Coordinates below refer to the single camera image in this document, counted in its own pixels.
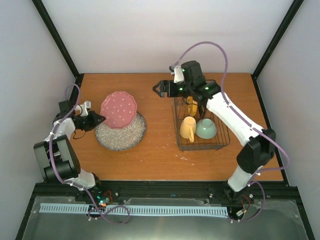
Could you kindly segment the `pink white dotted plate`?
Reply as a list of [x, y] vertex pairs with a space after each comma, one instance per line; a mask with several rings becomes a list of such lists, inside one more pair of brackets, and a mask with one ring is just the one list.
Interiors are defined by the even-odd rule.
[[136, 118], [137, 103], [126, 91], [115, 91], [102, 102], [100, 115], [105, 117], [104, 125], [111, 129], [123, 129]]

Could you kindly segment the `speckled grey large plate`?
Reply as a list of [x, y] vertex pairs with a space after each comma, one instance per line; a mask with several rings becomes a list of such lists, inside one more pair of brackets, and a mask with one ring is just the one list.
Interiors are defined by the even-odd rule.
[[110, 128], [103, 123], [98, 125], [95, 128], [95, 137], [98, 143], [108, 150], [125, 151], [138, 145], [146, 130], [146, 120], [137, 112], [132, 123], [124, 128]]

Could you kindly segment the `orange white dotted plate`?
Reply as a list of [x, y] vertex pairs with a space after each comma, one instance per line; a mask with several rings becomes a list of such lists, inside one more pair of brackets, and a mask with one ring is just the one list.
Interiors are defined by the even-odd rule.
[[186, 104], [189, 116], [194, 117], [197, 114], [198, 103], [193, 99], [192, 96], [188, 96], [186, 99]]

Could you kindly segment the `yellow mug white inside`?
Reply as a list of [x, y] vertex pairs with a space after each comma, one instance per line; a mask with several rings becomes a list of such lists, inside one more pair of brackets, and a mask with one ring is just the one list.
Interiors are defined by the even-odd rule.
[[187, 116], [183, 119], [179, 134], [182, 138], [189, 140], [191, 143], [195, 141], [195, 132], [197, 128], [196, 120], [192, 116]]

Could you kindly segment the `light green ceramic bowl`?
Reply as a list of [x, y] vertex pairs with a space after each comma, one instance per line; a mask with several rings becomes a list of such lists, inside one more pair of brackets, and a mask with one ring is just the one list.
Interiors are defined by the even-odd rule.
[[211, 119], [203, 118], [196, 123], [195, 134], [202, 139], [212, 139], [217, 134], [217, 127]]

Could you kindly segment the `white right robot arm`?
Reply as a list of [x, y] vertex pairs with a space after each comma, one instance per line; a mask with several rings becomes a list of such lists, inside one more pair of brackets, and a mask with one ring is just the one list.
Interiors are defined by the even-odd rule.
[[188, 61], [170, 68], [174, 78], [161, 80], [152, 90], [161, 98], [191, 97], [216, 115], [234, 133], [242, 145], [236, 157], [237, 167], [227, 184], [230, 193], [238, 193], [249, 185], [254, 175], [275, 155], [276, 133], [271, 128], [263, 129], [246, 116], [223, 93], [215, 80], [206, 80], [200, 64]]

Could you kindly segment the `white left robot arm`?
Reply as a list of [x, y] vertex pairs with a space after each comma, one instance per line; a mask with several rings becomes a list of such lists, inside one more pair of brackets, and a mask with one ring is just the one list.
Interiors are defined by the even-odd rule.
[[34, 154], [44, 182], [68, 184], [86, 190], [92, 201], [103, 198], [104, 188], [100, 179], [81, 168], [79, 159], [70, 143], [76, 130], [89, 132], [106, 118], [91, 109], [91, 102], [73, 105], [70, 100], [59, 104], [49, 136], [33, 146]]

